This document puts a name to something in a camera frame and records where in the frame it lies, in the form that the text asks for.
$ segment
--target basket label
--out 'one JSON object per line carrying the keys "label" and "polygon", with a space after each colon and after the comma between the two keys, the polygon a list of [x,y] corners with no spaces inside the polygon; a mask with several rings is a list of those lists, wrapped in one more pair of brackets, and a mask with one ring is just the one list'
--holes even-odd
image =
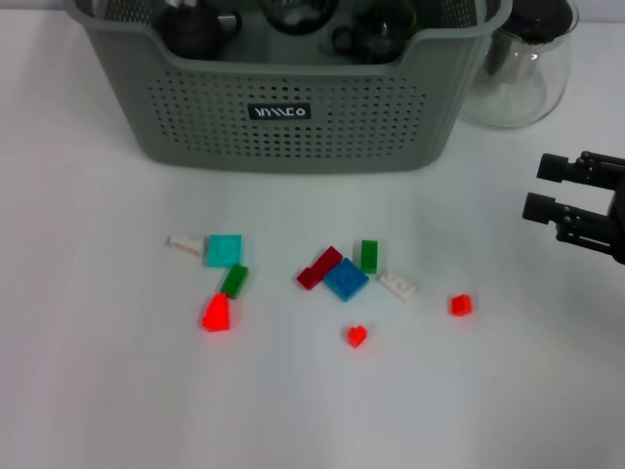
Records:
{"label": "basket label", "polygon": [[283,105],[247,105],[252,120],[308,120],[311,119],[309,103]]}

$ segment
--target white background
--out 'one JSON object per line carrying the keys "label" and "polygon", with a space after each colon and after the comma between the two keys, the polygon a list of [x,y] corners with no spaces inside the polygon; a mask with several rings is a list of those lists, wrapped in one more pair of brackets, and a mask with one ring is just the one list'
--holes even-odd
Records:
{"label": "white background", "polygon": [[[60,8],[63,0],[0,0],[7,8]],[[625,21],[625,2],[622,0],[577,0],[582,21]]]}

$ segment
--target green lego brick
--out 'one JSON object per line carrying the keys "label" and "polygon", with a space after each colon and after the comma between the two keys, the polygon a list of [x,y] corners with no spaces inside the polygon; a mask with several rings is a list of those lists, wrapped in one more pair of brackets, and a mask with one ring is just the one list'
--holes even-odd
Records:
{"label": "green lego brick", "polygon": [[228,276],[224,280],[224,284],[222,285],[221,292],[226,293],[226,296],[231,299],[236,299],[238,294],[243,287],[243,283],[247,279],[247,275],[249,270],[247,267],[234,265],[230,268],[230,272],[228,272]]}
{"label": "green lego brick", "polygon": [[360,247],[360,269],[366,274],[378,272],[378,241],[363,241]]}

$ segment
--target plastic basket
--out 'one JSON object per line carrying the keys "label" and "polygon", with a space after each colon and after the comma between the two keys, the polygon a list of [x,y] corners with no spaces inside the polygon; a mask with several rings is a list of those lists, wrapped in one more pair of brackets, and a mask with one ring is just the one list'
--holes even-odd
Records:
{"label": "plastic basket", "polygon": [[[243,30],[220,61],[200,62],[171,54],[152,29],[164,0],[64,1],[147,156],[287,173],[399,171],[437,159],[492,31],[512,10],[512,0],[433,1],[437,28],[415,34],[396,63],[362,65],[322,57],[327,31],[283,35],[238,5]],[[281,104],[300,119],[252,120],[248,105]],[[310,105],[310,119],[298,104]]]}

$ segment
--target translucent red lego piece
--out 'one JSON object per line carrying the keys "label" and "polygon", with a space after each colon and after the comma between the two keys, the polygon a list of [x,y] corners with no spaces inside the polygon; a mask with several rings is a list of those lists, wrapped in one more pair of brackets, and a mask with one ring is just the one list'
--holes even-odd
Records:
{"label": "translucent red lego piece", "polygon": [[297,281],[307,290],[315,288],[343,260],[343,254],[330,246],[310,267],[304,269]]}
{"label": "translucent red lego piece", "polygon": [[359,325],[358,327],[352,327],[348,331],[348,342],[352,347],[357,349],[364,339],[367,338],[367,329]]}
{"label": "translucent red lego piece", "polygon": [[209,332],[219,332],[230,329],[228,313],[228,297],[226,293],[216,294],[206,308],[202,325]]}
{"label": "translucent red lego piece", "polygon": [[449,314],[458,318],[473,312],[473,300],[469,295],[460,295],[449,302]]}

